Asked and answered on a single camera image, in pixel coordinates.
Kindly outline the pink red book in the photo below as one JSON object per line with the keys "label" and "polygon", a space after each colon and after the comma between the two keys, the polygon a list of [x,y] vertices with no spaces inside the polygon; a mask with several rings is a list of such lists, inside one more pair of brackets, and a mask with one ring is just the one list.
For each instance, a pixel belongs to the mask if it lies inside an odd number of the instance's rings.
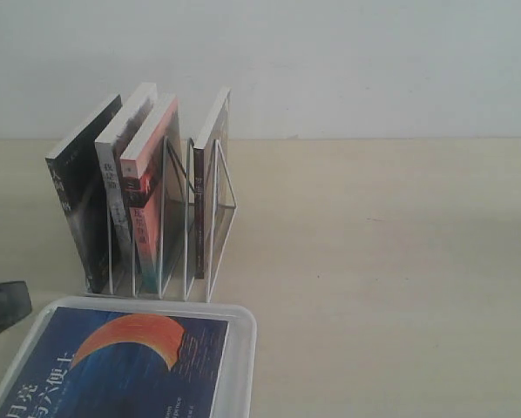
{"label": "pink red book", "polygon": [[166,93],[159,97],[120,157],[123,187],[132,216],[143,288],[159,290],[159,269],[164,251],[162,218],[166,183],[165,170],[172,167],[168,146],[180,155],[179,100]]}

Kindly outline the dark brown book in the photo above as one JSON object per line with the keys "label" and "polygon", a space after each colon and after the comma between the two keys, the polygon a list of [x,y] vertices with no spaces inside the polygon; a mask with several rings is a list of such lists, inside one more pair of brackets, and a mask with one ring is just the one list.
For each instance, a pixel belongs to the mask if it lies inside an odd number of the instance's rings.
{"label": "dark brown book", "polygon": [[215,142],[220,141],[223,152],[227,152],[229,131],[229,109],[231,89],[222,87],[213,102],[206,121],[193,141],[194,169],[194,221],[196,277],[204,279],[209,267],[210,239],[213,220],[213,178],[222,174],[213,166]]}

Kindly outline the white plastic tray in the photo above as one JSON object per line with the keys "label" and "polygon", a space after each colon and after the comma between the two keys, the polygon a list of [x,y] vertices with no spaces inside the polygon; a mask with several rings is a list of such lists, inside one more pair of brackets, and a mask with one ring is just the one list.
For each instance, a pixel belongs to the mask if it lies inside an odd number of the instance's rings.
{"label": "white plastic tray", "polygon": [[122,313],[161,314],[225,320],[227,342],[220,364],[219,380],[209,417],[246,417],[253,384],[256,321],[244,307],[163,300],[123,300],[98,297],[66,297],[48,305],[36,318],[0,384],[0,403],[19,368],[25,363],[55,310],[59,307],[96,309]]}

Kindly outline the grey white book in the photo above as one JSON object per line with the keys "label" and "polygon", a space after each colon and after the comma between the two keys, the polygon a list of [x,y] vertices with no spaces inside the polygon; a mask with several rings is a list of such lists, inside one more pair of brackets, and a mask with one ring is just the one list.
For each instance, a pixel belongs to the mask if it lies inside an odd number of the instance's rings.
{"label": "grey white book", "polygon": [[158,99],[155,83],[141,83],[95,140],[95,149],[122,261],[131,258],[131,221],[122,192],[120,156]]}

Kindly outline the blue moon book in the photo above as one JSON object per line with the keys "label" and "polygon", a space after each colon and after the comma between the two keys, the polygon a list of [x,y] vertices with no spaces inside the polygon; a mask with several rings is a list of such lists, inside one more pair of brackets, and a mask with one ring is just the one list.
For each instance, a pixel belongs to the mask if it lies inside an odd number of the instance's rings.
{"label": "blue moon book", "polygon": [[209,417],[225,320],[59,307],[0,417]]}

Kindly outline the black book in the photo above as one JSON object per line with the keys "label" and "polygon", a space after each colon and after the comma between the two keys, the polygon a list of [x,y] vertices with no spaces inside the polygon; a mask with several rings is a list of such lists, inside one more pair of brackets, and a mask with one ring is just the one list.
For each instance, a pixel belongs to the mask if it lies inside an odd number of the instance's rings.
{"label": "black book", "polygon": [[45,157],[92,293],[109,285],[111,267],[120,256],[95,140],[121,106],[119,94],[108,96]]}

